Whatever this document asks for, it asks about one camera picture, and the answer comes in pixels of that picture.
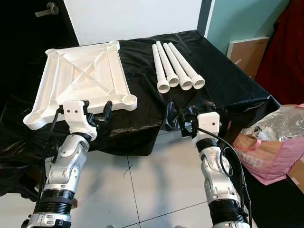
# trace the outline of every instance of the red cloth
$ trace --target red cloth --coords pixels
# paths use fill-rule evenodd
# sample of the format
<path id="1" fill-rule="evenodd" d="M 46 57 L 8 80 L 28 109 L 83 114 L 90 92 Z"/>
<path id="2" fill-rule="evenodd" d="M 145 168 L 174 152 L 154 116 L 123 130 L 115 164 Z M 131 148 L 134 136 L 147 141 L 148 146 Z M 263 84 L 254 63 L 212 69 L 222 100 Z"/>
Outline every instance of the red cloth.
<path id="1" fill-rule="evenodd" d="M 304 103 L 304 0 L 291 0 L 256 75 L 281 104 Z"/>

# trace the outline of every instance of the white pipe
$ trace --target white pipe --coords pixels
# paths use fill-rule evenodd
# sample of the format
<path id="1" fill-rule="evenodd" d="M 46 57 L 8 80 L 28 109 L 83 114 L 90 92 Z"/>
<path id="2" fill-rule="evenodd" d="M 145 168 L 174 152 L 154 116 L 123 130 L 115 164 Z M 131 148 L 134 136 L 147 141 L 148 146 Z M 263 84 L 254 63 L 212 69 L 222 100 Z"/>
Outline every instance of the white pipe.
<path id="1" fill-rule="evenodd" d="M 173 54 L 173 52 L 171 51 L 170 47 L 168 46 L 167 43 L 163 44 L 163 47 L 166 50 L 166 53 L 170 59 L 170 62 L 177 74 L 177 76 L 180 79 L 180 86 L 182 88 L 182 90 L 189 90 L 192 88 L 192 81 L 191 79 L 186 75 L 185 71 L 183 70 L 183 68 L 181 67 L 180 63 L 178 62 L 178 60 L 176 59 L 175 55 Z"/>
<path id="2" fill-rule="evenodd" d="M 165 72 L 162 68 L 162 62 L 160 55 L 157 50 L 157 46 L 155 44 L 152 45 L 153 50 L 153 56 L 154 56 L 154 63 L 155 63 L 155 69 L 156 69 L 156 76 L 157 76 L 157 90 L 165 94 L 170 90 L 170 86 L 168 81 L 166 80 Z"/>
<path id="3" fill-rule="evenodd" d="M 169 43 L 169 47 L 171 51 L 174 53 L 175 57 L 181 64 L 182 68 L 186 71 L 187 75 L 191 78 L 193 87 L 195 89 L 200 89 L 205 85 L 205 80 L 201 75 L 195 72 L 195 70 L 191 67 L 191 65 L 187 62 L 187 60 L 182 56 L 182 54 L 178 51 L 178 49 L 172 44 Z"/>
<path id="4" fill-rule="evenodd" d="M 159 41 L 156 42 L 156 46 L 161 56 L 161 62 L 166 72 L 167 81 L 169 82 L 170 87 L 176 87 L 179 84 L 179 77 L 177 77 L 177 75 L 174 73 L 171 64 L 166 56 L 166 53 Z"/>

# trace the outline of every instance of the tile grout line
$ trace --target tile grout line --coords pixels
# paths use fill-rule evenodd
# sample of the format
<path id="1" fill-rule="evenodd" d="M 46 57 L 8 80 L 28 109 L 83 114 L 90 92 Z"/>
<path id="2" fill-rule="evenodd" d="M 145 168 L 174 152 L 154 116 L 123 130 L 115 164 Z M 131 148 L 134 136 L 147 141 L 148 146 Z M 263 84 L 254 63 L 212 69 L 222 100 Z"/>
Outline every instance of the tile grout line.
<path id="1" fill-rule="evenodd" d="M 130 225 L 125 226 L 125 227 L 122 227 L 122 228 L 126 228 L 126 227 L 130 227 L 130 226 L 133 226 L 133 225 L 136 225 L 136 224 L 140 224 L 140 223 L 143 223 L 143 222 L 146 222 L 146 221 L 155 219 L 155 218 L 157 219 L 157 218 L 159 218 L 159 217 L 161 217 L 161 216 L 169 215 L 169 214 L 172 214 L 172 213 L 174 213 L 174 212 L 181 211 L 181 210 L 188 209 L 188 208 L 192 208 L 192 207 L 198 206 L 198 205 L 200 205 L 200 204 L 204 204 L 204 203 L 207 203 L 207 201 L 204 201 L 204 202 L 201 202 L 201 203 L 197 203 L 197 204 L 194 204 L 194 205 L 191 205 L 191 206 L 188 206 L 188 207 L 185 207 L 185 208 L 181 208 L 181 209 L 178 209 L 178 210 L 174 210 L 174 211 L 171 211 L 171 212 L 168 212 L 168 213 L 165 213 L 165 214 L 162 214 L 162 215 L 153 217 L 153 218 L 146 219 L 146 220 L 144 220 L 144 221 L 140 221 L 140 222 L 137 222 L 137 223 L 133 223 L 133 224 L 130 224 Z"/>
<path id="2" fill-rule="evenodd" d="M 132 174 L 131 174 L 131 167 L 130 167 L 129 157 L 128 157 L 128 156 L 127 156 L 127 161 L 128 161 L 129 172 L 130 172 L 130 177 L 131 177 L 131 184 L 132 184 L 133 195 L 134 195 L 134 201 L 135 201 L 135 206 L 136 206 L 138 224 L 139 224 L 139 228 L 141 228 L 141 222 L 140 222 L 140 220 L 139 220 L 139 213 L 138 213 L 138 208 L 137 208 L 137 203 L 136 203 L 135 191 L 134 191 L 133 180 L 132 180 Z"/>

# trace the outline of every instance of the door handle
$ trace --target door handle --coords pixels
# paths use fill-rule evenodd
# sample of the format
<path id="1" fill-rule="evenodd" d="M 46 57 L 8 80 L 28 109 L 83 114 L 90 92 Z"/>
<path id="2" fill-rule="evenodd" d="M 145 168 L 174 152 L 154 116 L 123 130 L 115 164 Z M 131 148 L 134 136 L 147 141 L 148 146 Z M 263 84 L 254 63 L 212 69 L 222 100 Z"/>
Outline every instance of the door handle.
<path id="1" fill-rule="evenodd" d="M 46 15 L 57 15 L 59 13 L 58 6 L 52 1 L 47 4 L 47 8 L 47 10 L 36 12 L 35 16 L 39 18 Z"/>

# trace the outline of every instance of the white wall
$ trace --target white wall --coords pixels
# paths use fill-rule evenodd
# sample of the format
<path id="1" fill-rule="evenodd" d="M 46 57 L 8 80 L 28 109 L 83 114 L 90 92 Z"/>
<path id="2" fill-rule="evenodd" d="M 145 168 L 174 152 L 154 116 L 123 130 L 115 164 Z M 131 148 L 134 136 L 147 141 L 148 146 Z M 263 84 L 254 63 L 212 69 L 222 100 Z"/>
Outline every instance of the white wall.
<path id="1" fill-rule="evenodd" d="M 64 0 L 80 45 L 196 29 L 201 0 Z"/>

